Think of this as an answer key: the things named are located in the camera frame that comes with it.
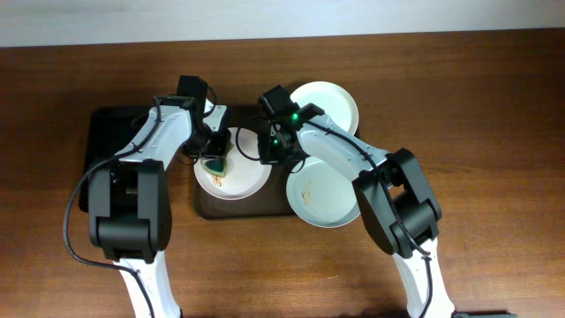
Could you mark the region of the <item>green yellow sponge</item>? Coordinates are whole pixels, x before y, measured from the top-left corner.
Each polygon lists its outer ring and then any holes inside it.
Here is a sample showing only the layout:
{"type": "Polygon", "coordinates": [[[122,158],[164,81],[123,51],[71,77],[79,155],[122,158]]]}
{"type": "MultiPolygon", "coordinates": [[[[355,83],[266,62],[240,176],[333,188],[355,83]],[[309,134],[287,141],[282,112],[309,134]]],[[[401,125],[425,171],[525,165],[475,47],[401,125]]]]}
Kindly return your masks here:
{"type": "Polygon", "coordinates": [[[206,159],[201,164],[204,171],[212,176],[224,178],[227,174],[227,169],[228,169],[227,157],[233,148],[234,148],[234,144],[230,143],[227,147],[227,152],[225,155],[216,158],[206,159]]]}

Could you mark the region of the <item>white plate with sauce streak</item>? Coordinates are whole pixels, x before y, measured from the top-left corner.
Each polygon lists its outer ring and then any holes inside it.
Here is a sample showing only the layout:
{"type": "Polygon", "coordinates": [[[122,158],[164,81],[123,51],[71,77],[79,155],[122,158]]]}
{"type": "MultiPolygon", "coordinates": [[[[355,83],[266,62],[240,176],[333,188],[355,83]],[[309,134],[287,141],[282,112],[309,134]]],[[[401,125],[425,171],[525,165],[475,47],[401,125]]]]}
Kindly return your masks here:
{"type": "Polygon", "coordinates": [[[243,157],[237,149],[237,128],[230,127],[229,130],[234,147],[226,157],[225,176],[217,177],[208,173],[203,162],[197,163],[193,169],[199,185],[207,193],[222,200],[240,200],[256,193],[266,184],[271,166],[243,157]]]}

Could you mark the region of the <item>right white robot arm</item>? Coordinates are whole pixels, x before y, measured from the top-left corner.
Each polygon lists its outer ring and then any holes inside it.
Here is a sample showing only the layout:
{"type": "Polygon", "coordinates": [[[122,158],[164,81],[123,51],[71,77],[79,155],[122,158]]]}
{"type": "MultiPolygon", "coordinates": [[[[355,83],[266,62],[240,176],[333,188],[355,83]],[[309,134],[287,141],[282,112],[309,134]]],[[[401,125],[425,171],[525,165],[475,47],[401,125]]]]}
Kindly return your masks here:
{"type": "Polygon", "coordinates": [[[264,164],[314,156],[351,182],[365,230],[393,257],[411,317],[453,317],[438,261],[441,207],[418,159],[375,148],[339,127],[320,107],[260,102],[274,134],[258,138],[264,164]]]}

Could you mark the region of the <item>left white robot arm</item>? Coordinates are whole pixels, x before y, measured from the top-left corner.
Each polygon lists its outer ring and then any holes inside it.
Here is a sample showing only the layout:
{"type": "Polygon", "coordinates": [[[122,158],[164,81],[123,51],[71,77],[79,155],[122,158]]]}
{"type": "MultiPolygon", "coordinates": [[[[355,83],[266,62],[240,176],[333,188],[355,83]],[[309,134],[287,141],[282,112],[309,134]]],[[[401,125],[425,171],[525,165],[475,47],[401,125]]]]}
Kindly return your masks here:
{"type": "Polygon", "coordinates": [[[138,317],[180,317],[165,261],[172,232],[166,170],[182,146],[206,155],[228,109],[184,96],[156,99],[113,163],[88,178],[89,237],[126,284],[138,317]]]}

